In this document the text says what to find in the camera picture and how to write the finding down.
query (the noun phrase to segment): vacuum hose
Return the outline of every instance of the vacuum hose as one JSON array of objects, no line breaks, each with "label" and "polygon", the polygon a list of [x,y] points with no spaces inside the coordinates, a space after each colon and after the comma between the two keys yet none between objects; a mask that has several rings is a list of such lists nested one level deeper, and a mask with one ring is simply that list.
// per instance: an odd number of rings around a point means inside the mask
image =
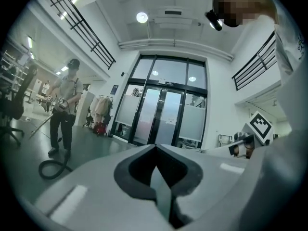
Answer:
[{"label": "vacuum hose", "polygon": [[[73,170],[66,166],[67,165],[67,161],[70,157],[70,151],[67,151],[65,153],[65,156],[64,156],[64,162],[61,163],[61,162],[58,162],[58,161],[55,161],[55,160],[46,160],[44,162],[41,162],[40,165],[39,165],[39,168],[38,168],[38,172],[39,172],[39,176],[41,176],[43,179],[46,179],[46,180],[52,180],[54,178],[57,178],[59,175],[62,174],[62,172],[67,169],[69,172],[72,172]],[[61,168],[59,169],[59,171],[57,173],[55,173],[54,175],[51,175],[51,176],[47,176],[47,175],[44,175],[43,174],[43,169],[45,166],[47,166],[48,164],[50,165],[60,165]]]}]

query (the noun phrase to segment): glass door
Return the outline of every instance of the glass door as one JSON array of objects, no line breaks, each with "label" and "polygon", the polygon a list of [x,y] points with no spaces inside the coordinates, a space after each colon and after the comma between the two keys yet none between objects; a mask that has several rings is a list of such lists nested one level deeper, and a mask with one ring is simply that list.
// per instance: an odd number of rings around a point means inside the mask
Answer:
[{"label": "glass door", "polygon": [[174,145],[182,100],[183,92],[147,87],[138,112],[132,143]]}]

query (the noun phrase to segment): railing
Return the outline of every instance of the railing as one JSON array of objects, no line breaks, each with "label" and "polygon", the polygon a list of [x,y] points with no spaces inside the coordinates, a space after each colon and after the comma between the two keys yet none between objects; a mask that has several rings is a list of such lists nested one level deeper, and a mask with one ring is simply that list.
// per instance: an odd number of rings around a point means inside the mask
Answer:
[{"label": "railing", "polygon": [[51,7],[54,7],[61,19],[65,19],[70,24],[70,29],[77,34],[90,47],[104,64],[110,69],[111,65],[116,62],[95,32],[89,26],[85,18],[81,15],[71,0],[49,0]]},{"label": "railing", "polygon": [[248,85],[277,62],[274,35],[273,32],[258,52],[232,77],[236,90]]}]

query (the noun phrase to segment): gray floor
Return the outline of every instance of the gray floor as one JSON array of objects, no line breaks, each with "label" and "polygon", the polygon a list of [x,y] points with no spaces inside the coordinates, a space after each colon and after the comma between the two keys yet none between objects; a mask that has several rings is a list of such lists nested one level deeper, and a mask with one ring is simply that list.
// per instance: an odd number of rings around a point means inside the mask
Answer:
[{"label": "gray floor", "polygon": [[[38,173],[39,164],[49,160],[47,152],[50,150],[49,123],[45,124],[32,139],[28,139],[31,131],[38,126],[41,121],[32,119],[31,122],[13,120],[11,126],[20,128],[25,132],[22,139],[20,133],[16,133],[21,139],[21,146],[17,147],[15,140],[10,136],[1,139],[1,162],[6,171],[6,175],[11,186],[17,195],[21,195],[31,203],[50,185],[68,174],[67,171],[54,180],[43,180]],[[115,138],[97,137],[87,127],[73,127],[72,154],[68,166],[73,170],[80,165],[103,156],[108,156],[132,148]],[[58,161],[64,159],[64,149],[60,143],[60,152],[53,158]],[[55,173],[56,166],[46,167],[46,174]]]}]

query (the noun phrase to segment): office chair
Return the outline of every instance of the office chair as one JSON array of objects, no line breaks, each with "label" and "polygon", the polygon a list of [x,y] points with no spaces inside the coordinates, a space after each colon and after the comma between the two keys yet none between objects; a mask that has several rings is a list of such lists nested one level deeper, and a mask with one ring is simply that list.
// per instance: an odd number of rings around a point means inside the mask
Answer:
[{"label": "office chair", "polygon": [[[0,127],[0,131],[2,131],[0,138],[2,138],[6,133],[11,135],[17,142],[17,145],[20,146],[19,140],[13,134],[13,132],[21,132],[22,137],[24,136],[25,132],[21,129],[12,128],[10,126],[11,120],[14,118],[16,120],[20,119],[24,113],[23,101],[25,91],[29,87],[31,81],[33,80],[34,76],[38,72],[38,67],[36,65],[31,65],[28,70],[28,74],[25,77],[21,87],[18,91],[14,91],[13,89],[6,89],[0,90],[2,92],[2,98],[0,100],[0,112],[2,112],[2,118],[7,116],[7,122],[5,127]],[[12,94],[12,100],[6,99],[5,95]]]}]

